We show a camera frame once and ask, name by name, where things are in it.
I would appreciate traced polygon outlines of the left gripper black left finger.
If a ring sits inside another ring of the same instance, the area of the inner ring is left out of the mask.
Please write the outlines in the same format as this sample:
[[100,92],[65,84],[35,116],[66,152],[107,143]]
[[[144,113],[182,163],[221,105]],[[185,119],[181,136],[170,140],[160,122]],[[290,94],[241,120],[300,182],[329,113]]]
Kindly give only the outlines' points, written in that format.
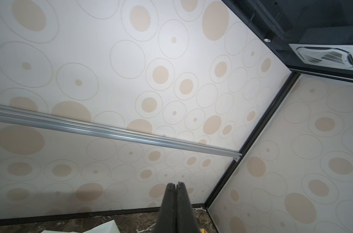
[[176,188],[173,183],[166,186],[153,233],[176,233]]

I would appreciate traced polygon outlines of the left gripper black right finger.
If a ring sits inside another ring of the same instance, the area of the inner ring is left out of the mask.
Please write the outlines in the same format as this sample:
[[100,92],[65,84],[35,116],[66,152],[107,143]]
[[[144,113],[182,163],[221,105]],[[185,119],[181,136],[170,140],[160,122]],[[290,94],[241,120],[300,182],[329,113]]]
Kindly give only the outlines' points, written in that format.
[[201,233],[183,182],[179,182],[176,186],[176,232]]

